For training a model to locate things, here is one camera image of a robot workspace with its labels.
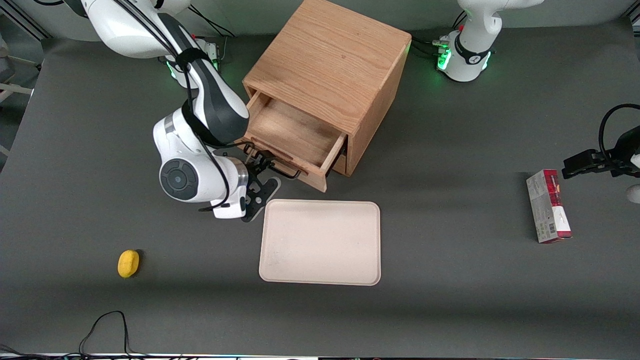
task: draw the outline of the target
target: wooden cabinet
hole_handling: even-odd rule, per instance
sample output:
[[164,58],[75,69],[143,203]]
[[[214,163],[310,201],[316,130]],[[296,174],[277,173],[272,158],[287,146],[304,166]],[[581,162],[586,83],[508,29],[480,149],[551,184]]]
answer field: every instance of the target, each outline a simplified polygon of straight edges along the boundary
[[326,191],[350,176],[396,96],[411,35],[325,0],[304,0],[244,78],[243,140]]

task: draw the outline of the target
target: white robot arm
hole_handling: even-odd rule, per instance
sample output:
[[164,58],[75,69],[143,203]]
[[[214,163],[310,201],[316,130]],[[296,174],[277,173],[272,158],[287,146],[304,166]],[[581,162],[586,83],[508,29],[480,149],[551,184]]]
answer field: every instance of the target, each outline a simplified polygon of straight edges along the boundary
[[458,0],[467,13],[462,32],[455,29],[440,37],[439,44],[446,47],[438,61],[438,70],[451,79],[472,81],[486,68],[490,48],[502,29],[501,10],[523,9],[544,0]]
[[[248,126],[249,113],[226,84],[206,54],[172,15],[190,0],[65,0],[91,21],[100,39],[112,50],[131,58],[165,56],[183,71],[186,88],[198,88],[191,98],[153,129],[162,159],[159,180],[164,192],[183,202],[210,202],[201,209],[217,218],[252,220],[280,186],[257,174],[268,166],[253,167],[214,149],[231,147]],[[252,183],[259,190],[248,190]]]
[[[588,173],[611,172],[613,177],[628,175],[640,179],[640,126],[622,134],[612,149],[605,149],[604,130],[611,115],[624,108],[640,110],[638,104],[620,104],[611,108],[600,123],[598,147],[565,159],[562,174],[565,179]],[[630,202],[640,204],[640,184],[627,189]]]

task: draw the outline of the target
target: gray tabletop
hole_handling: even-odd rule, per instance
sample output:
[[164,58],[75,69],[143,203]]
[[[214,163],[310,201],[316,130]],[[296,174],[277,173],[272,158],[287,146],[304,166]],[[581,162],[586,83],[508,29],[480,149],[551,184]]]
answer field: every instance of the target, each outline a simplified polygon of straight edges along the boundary
[[[433,38],[442,31],[425,33]],[[231,39],[241,80],[271,37]],[[373,287],[268,283],[262,217],[198,213],[157,181],[152,126],[184,101],[155,60],[56,40],[0,175],[0,341],[68,352],[94,319],[127,315],[136,351],[378,357],[640,357],[640,206],[628,177],[563,181],[574,238],[540,245],[525,178],[596,146],[600,119],[640,102],[628,21],[505,29],[486,73],[449,81],[412,51],[353,177],[283,199],[381,209]],[[607,141],[638,124],[623,110]],[[142,249],[123,280],[119,254]],[[88,343],[121,351],[107,318]]]

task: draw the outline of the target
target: wooden drawer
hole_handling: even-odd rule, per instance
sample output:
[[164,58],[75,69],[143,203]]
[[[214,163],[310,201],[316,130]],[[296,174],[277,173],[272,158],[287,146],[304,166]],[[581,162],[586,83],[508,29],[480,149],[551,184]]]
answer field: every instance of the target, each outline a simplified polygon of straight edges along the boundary
[[260,91],[247,108],[251,117],[243,140],[271,151],[279,170],[291,175],[299,170],[299,180],[325,192],[326,175],[340,155],[346,134]]

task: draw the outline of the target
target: beige tray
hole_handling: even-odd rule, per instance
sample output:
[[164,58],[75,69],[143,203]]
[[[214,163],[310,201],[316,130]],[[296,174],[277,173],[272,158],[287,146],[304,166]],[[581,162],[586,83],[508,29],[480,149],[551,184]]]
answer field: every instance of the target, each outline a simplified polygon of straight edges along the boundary
[[264,214],[259,272],[265,281],[377,284],[378,205],[358,201],[270,201]]

